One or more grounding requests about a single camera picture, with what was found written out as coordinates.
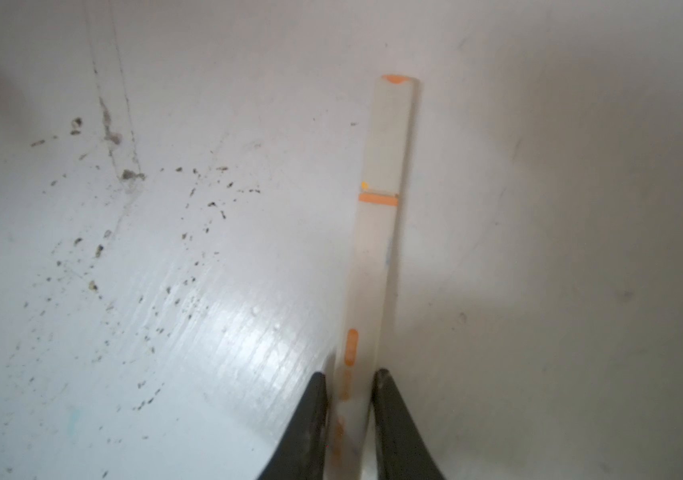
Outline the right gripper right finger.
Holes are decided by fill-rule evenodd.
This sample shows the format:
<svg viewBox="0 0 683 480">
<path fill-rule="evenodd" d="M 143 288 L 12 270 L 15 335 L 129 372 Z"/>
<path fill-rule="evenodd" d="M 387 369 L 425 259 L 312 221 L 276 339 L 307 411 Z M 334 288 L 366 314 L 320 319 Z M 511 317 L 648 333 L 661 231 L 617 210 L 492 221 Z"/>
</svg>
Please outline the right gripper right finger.
<svg viewBox="0 0 683 480">
<path fill-rule="evenodd" d="M 383 480 L 445 480 L 387 369 L 373 376 L 377 478 Z"/>
</svg>

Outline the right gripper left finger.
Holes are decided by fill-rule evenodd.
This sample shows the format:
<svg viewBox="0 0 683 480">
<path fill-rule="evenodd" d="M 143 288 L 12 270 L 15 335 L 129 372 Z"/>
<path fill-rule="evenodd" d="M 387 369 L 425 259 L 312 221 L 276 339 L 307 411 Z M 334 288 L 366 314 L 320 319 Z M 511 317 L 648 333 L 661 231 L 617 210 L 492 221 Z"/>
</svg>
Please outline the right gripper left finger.
<svg viewBox="0 0 683 480">
<path fill-rule="evenodd" d="M 259 480 L 324 478 L 329 398 L 327 377 L 315 372 Z"/>
</svg>

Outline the white marker orange tip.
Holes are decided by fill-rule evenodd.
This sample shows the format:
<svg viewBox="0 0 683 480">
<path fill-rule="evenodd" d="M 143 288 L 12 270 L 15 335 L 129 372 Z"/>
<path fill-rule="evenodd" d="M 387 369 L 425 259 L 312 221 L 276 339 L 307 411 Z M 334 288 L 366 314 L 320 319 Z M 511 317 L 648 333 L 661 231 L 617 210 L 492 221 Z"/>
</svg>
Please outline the white marker orange tip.
<svg viewBox="0 0 683 480">
<path fill-rule="evenodd" d="M 363 191 L 357 198 L 347 302 L 331 387 L 329 479 L 361 477 L 398 205 L 399 198 L 383 193 Z"/>
</svg>

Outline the white marker cap orange end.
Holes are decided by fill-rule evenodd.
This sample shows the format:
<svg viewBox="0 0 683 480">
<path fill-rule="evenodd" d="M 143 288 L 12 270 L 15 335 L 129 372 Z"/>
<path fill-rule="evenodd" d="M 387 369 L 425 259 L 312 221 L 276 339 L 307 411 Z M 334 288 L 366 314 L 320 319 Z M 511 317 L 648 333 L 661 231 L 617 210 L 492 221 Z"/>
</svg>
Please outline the white marker cap orange end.
<svg viewBox="0 0 683 480">
<path fill-rule="evenodd" d="M 409 148 L 417 80 L 384 75 L 375 82 L 363 150 L 361 195 L 399 196 Z"/>
</svg>

